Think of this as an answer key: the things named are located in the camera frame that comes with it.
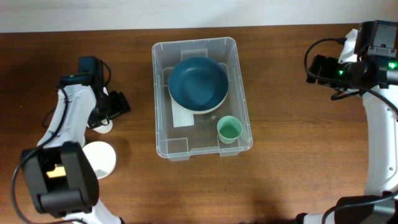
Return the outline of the cream plastic cup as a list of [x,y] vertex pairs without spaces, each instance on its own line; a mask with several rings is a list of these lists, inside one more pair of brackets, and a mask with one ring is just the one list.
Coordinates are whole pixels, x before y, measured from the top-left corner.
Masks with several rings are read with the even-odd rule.
[[98,127],[93,128],[93,130],[100,134],[106,134],[110,132],[112,128],[113,128],[113,122],[111,120],[108,121],[104,119],[101,121],[101,124]]

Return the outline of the white small bowl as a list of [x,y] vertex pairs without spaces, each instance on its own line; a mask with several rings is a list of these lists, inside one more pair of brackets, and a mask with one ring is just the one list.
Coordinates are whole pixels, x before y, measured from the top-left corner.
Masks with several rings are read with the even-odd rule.
[[116,167],[116,151],[106,142],[91,142],[83,147],[83,152],[97,179],[107,177]]

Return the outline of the beige bowl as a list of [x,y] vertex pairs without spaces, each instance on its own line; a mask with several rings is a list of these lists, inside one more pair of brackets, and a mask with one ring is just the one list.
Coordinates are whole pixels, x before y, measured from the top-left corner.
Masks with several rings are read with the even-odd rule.
[[210,112],[212,112],[212,111],[217,110],[217,109],[224,103],[226,97],[224,97],[224,98],[221,100],[221,102],[218,103],[215,107],[212,107],[212,108],[210,108],[210,109],[208,109],[208,110],[203,110],[203,111],[194,111],[194,110],[186,109],[186,108],[184,108],[183,106],[181,106],[180,104],[178,104],[172,97],[170,97],[170,99],[171,99],[171,102],[174,102],[181,110],[184,110],[184,111],[186,111],[186,112],[188,112],[188,113],[191,113],[191,114],[207,114],[207,113],[210,113]]

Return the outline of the dark blue bowl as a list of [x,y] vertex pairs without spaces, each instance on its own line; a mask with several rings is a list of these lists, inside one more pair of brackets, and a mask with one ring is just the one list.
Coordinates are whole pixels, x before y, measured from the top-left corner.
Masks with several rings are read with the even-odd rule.
[[176,104],[203,113],[219,107],[225,100],[229,91],[228,74],[212,59],[192,57],[173,68],[168,88]]

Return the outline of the mint green plastic cup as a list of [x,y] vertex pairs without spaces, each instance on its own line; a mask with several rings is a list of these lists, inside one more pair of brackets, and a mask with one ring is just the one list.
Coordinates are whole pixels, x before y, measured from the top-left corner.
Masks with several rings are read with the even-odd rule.
[[234,116],[224,116],[217,123],[218,137],[224,144],[231,144],[242,134],[243,125]]

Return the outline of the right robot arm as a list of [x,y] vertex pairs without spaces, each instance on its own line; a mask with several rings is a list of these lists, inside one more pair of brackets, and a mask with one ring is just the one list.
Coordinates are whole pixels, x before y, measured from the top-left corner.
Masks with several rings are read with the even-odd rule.
[[324,213],[301,213],[296,223],[397,223],[397,59],[366,54],[361,61],[328,68],[326,57],[315,57],[305,69],[307,81],[361,95],[369,133],[368,180],[363,196],[343,197]]

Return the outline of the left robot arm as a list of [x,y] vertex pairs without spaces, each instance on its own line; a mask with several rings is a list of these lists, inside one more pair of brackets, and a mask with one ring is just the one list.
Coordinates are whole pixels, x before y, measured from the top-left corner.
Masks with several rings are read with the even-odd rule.
[[123,223],[99,199],[99,183],[83,152],[89,117],[100,103],[109,109],[103,75],[62,77],[50,125],[37,146],[21,153],[22,170],[35,209],[57,223]]

